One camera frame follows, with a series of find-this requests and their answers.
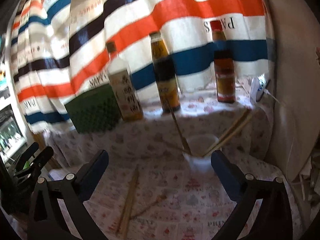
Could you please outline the translucent plastic cup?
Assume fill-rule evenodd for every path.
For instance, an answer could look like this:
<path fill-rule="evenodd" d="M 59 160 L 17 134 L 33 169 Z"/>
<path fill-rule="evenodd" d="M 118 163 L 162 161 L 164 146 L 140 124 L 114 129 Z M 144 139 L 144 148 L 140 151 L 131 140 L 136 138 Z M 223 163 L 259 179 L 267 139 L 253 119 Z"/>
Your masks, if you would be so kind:
<path fill-rule="evenodd" d="M 219 139 L 213 134 L 199 134 L 187 138 L 191 154 L 183 153 L 189 168 L 194 174 L 207 174 L 213 171 L 208 148 L 218 142 Z"/>

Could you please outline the white power adapter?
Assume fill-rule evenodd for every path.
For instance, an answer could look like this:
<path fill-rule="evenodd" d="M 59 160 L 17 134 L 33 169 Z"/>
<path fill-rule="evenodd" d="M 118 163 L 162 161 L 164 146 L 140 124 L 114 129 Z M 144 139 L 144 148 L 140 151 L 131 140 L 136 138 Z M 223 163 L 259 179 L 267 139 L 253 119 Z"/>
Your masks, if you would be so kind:
<path fill-rule="evenodd" d="M 264 90 L 269 83 L 270 75 L 268 73 L 259 75 L 252 79 L 250 98 L 254 103 L 259 102 L 262 99 Z"/>

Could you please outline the wooden utensil in cup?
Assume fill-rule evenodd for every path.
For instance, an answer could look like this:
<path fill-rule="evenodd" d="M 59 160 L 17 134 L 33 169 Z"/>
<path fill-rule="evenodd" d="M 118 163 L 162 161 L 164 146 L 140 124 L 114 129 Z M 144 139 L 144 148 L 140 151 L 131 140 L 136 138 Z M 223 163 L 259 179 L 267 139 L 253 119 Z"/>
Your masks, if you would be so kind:
<path fill-rule="evenodd" d="M 183 134 L 182 134 L 182 131 L 181 131 L 180 127 L 179 127 L 179 124 L 178 124 L 178 122 L 177 122 L 175 113 L 174 113 L 174 111 L 172 110 L 172 108 L 170 108 L 170 113 L 171 113 L 172 119 L 173 119 L 173 121 L 174 121 L 174 123 L 175 123 L 175 126 L 176 126 L 176 129 L 177 129 L 177 131 L 178 131 L 178 134 L 179 134 L 179 136 L 180 136 L 180 139 L 181 139 L 183 148 L 184 148 L 184 150 L 185 150 L 185 152 L 186 152 L 187 154 L 191 155 L 191 150 L 190 150 L 190 147 L 189 147 L 189 145 L 188 145 L 188 142 L 187 142 L 187 140 L 185 139 L 185 137 L 184 137 Z"/>

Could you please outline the clear cooking wine bottle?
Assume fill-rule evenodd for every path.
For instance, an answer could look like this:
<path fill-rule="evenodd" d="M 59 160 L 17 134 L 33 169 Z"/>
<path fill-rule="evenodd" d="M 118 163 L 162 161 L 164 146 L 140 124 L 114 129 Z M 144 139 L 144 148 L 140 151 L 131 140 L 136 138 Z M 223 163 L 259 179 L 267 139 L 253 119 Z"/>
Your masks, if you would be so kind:
<path fill-rule="evenodd" d="M 131 81 L 129 64 L 118 55 L 114 41 L 107 42 L 106 49 L 110 58 L 107 75 L 122 119 L 124 121 L 140 120 L 143 118 L 143 110 Z"/>

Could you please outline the white refrigerator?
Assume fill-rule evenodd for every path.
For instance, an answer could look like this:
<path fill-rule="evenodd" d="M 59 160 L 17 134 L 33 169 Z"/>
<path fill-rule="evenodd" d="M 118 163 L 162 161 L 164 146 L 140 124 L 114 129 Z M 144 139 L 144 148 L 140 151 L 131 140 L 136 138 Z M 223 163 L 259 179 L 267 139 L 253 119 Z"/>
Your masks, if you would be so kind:
<path fill-rule="evenodd" d="M 268 0 L 276 37 L 274 128 L 267 154 L 288 181 L 319 135 L 319 22 L 305 0 Z"/>

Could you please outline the green checkered box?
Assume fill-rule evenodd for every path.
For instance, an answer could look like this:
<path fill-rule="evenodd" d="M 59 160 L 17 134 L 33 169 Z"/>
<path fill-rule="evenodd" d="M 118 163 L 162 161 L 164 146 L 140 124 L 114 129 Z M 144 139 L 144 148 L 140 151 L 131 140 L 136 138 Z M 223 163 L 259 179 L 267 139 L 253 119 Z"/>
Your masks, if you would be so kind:
<path fill-rule="evenodd" d="M 78 133 L 104 132 L 114 129 L 121 113 L 109 84 L 96 87 L 65 104 Z"/>

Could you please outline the floral tablecloth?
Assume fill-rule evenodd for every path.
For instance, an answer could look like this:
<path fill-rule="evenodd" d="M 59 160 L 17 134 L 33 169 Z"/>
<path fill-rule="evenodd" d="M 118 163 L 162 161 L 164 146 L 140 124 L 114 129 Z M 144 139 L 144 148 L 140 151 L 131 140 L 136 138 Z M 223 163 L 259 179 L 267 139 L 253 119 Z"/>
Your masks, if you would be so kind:
<path fill-rule="evenodd" d="M 284 179 L 293 220 L 293 239 L 299 239 L 303 225 L 293 192 L 281 170 L 263 161 L 272 133 L 272 101 L 263 99 L 251 104 L 241 87 L 236 88 L 237 102 L 218 103 L 215 90 L 203 90 L 182 96 L 178 123 L 192 152 L 205 150 L 232 125 L 244 111 L 254 107 L 252 120 L 222 147 L 230 162 L 244 174 L 261 180 Z M 109 239 L 119 224 L 130 181 L 136 166 L 138 185 L 132 215 L 153 203 L 158 196 L 167 198 L 130 220 L 127 239 L 211 239 L 223 226 L 236 203 L 223 189 L 210 161 L 210 170 L 195 171 L 179 150 L 181 141 L 169 114 L 162 114 L 157 99 L 147 102 L 145 119 L 121 122 L 112 131 L 79 134 L 75 129 L 64 132 L 46 131 L 46 145 L 54 150 L 54 159 L 62 166 L 50 175 L 54 180 L 77 172 L 100 149 L 110 156 L 110 163 L 92 197 L 84 206 Z"/>

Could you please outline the wooden spoon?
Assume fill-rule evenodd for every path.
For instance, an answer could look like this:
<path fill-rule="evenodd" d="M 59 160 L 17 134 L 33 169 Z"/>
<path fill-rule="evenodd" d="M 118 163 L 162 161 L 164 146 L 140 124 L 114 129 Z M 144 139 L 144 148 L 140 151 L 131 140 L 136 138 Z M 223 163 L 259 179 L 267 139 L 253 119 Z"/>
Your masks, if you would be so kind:
<path fill-rule="evenodd" d="M 150 204 L 148 204 L 148 205 L 147 205 L 146 207 L 144 207 L 142 210 L 138 211 L 136 214 L 132 215 L 132 216 L 130 217 L 130 219 L 135 219 L 135 218 L 141 216 L 142 214 L 144 214 L 144 213 L 146 213 L 147 211 L 149 211 L 152 207 L 160 204 L 162 201 L 168 199 L 169 197 L 170 197 L 169 194 L 161 194 L 161 195 L 158 195 L 153 202 L 151 202 Z"/>

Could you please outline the dark soy sauce bottle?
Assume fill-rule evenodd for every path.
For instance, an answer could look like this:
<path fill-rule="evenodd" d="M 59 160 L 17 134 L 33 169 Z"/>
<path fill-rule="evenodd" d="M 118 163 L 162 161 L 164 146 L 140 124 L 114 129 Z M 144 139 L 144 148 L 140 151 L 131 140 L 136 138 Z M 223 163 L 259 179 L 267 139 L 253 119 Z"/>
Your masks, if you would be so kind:
<path fill-rule="evenodd" d="M 180 110 L 180 98 L 173 59 L 159 31 L 149 34 L 156 85 L 164 113 Z"/>

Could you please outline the red capped sauce bottle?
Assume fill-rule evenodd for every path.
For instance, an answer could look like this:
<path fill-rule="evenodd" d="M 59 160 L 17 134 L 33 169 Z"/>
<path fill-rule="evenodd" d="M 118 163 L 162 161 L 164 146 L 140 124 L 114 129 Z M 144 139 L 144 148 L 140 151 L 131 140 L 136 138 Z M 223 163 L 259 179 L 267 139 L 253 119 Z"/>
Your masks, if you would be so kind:
<path fill-rule="evenodd" d="M 226 37 L 219 20 L 210 21 L 214 51 L 214 72 L 216 79 L 217 100 L 223 103 L 234 103 L 235 99 L 235 71 L 233 53 L 226 45 Z"/>

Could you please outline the striped curtain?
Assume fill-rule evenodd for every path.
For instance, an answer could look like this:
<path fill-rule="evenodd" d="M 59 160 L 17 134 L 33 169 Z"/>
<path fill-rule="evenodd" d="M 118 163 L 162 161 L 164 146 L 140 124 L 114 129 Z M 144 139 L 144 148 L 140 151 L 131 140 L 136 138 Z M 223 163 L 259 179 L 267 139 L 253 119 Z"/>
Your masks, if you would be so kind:
<path fill-rule="evenodd" d="M 182 91 L 204 88 L 219 44 L 209 23 L 221 22 L 239 77 L 267 73 L 275 62 L 265 0 L 19 0 L 11 27 L 11 71 L 34 133 L 71 125 L 65 105 L 107 81 L 105 44 L 129 63 L 138 96 L 157 95 L 149 35 L 159 31 Z"/>

